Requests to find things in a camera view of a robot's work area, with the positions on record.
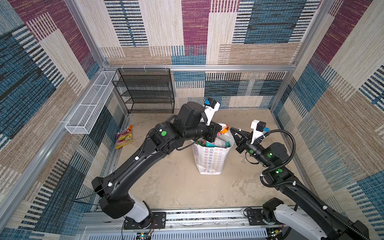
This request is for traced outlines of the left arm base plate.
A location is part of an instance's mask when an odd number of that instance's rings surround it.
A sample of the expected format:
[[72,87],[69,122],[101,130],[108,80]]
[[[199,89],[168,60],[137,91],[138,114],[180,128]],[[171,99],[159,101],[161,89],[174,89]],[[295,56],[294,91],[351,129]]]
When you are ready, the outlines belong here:
[[166,227],[166,220],[166,212],[153,212],[141,223],[135,222],[134,219],[126,218],[123,230],[149,230],[151,228],[164,229]]

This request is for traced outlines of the teal mint candy bag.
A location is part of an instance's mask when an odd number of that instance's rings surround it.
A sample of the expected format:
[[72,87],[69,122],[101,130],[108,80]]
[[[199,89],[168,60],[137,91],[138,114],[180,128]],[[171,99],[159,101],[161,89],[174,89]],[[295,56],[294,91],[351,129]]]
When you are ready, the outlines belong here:
[[231,146],[230,142],[225,142],[224,140],[221,140],[219,138],[216,138],[213,143],[207,142],[206,140],[204,141],[197,141],[197,144],[202,146],[202,147],[217,147],[217,148],[229,148]]

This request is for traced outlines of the white paper bag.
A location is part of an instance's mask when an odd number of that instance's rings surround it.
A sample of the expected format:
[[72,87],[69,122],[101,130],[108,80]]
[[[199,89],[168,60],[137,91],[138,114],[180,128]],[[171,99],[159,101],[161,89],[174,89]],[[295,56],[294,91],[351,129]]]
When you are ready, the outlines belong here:
[[192,146],[195,164],[201,175],[220,175],[223,171],[225,160],[231,148],[235,145],[235,140],[230,133],[230,128],[224,135],[221,135],[219,132],[216,138],[230,142],[231,146],[226,149],[202,147],[197,143]]

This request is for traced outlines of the orange candy bag front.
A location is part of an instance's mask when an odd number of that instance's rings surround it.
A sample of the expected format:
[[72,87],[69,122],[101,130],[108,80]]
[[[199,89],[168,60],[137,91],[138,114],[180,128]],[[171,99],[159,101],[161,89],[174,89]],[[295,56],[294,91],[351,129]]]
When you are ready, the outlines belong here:
[[220,130],[221,135],[226,134],[229,131],[229,126],[225,124],[221,124],[222,129]]

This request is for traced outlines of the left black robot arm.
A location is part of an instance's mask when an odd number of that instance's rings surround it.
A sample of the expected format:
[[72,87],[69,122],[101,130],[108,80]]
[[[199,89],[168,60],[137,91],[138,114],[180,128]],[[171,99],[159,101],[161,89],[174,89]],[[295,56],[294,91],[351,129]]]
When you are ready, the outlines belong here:
[[130,188],[159,160],[174,150],[183,150],[186,141],[204,139],[212,143],[222,128],[212,120],[219,108],[220,103],[212,98],[203,105],[187,102],[177,115],[151,129],[139,149],[114,172],[94,178],[92,186],[100,196],[102,212],[113,219],[128,217],[137,223],[148,220],[152,214],[150,208],[135,200]]

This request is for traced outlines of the orange candy bag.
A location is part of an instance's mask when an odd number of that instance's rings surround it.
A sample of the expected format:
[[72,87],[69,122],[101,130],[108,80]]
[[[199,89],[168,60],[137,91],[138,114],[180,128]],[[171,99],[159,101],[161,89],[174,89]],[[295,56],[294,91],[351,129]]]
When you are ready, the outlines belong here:
[[220,130],[221,135],[226,134],[229,131],[229,126],[225,124],[221,124],[222,129]]
[[123,128],[117,133],[117,139],[115,144],[115,149],[120,149],[125,145],[129,144],[133,138],[133,126],[129,125],[128,127]]

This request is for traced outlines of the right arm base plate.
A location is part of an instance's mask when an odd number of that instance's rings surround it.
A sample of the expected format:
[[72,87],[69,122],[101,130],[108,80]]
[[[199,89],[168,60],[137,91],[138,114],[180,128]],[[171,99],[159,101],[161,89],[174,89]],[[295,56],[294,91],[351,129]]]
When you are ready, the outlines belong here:
[[278,221],[275,222],[267,222],[264,220],[264,215],[262,214],[263,209],[255,209],[255,208],[245,208],[243,210],[243,215],[249,222],[250,226],[275,226],[275,227],[287,227]]

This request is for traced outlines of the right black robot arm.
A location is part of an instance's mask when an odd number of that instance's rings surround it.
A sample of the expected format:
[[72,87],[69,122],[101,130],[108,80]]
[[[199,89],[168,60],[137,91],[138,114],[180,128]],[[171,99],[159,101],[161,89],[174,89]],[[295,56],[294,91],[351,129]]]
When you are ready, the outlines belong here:
[[[261,127],[257,127],[253,133],[236,128],[231,128],[230,132],[235,139],[236,150],[239,153],[249,153],[257,163],[265,167],[260,175],[262,185],[280,191],[308,215],[306,218],[281,200],[273,198],[263,205],[265,222],[284,224],[308,240],[369,239],[369,230],[362,222],[353,222],[338,213],[286,167],[296,152],[296,141],[291,133],[284,130],[267,131]],[[291,154],[287,153],[286,147],[281,143],[273,143],[267,148],[261,145],[262,140],[274,133],[282,133],[291,139]]]

